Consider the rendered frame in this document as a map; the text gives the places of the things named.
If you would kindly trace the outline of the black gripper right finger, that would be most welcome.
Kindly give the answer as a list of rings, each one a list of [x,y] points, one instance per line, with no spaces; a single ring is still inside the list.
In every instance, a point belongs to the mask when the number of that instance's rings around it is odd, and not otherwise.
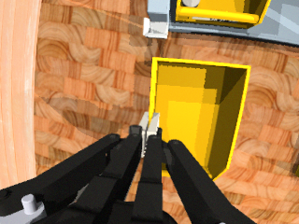
[[[129,224],[164,224],[162,163],[192,224],[257,224],[228,201],[182,141],[162,139],[159,120],[154,112]]]

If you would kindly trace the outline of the silver metal disc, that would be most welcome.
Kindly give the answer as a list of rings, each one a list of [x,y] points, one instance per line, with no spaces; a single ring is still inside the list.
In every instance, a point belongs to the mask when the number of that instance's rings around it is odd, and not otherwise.
[[[197,7],[200,0],[181,0],[181,3],[184,7]]]

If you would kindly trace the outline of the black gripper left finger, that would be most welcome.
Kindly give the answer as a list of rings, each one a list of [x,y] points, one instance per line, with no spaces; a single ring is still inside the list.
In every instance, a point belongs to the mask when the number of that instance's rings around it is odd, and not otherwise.
[[[71,203],[55,224],[100,224],[112,197],[127,198],[148,127],[145,112],[126,138],[110,133],[44,173],[0,189],[0,224],[32,224]]]

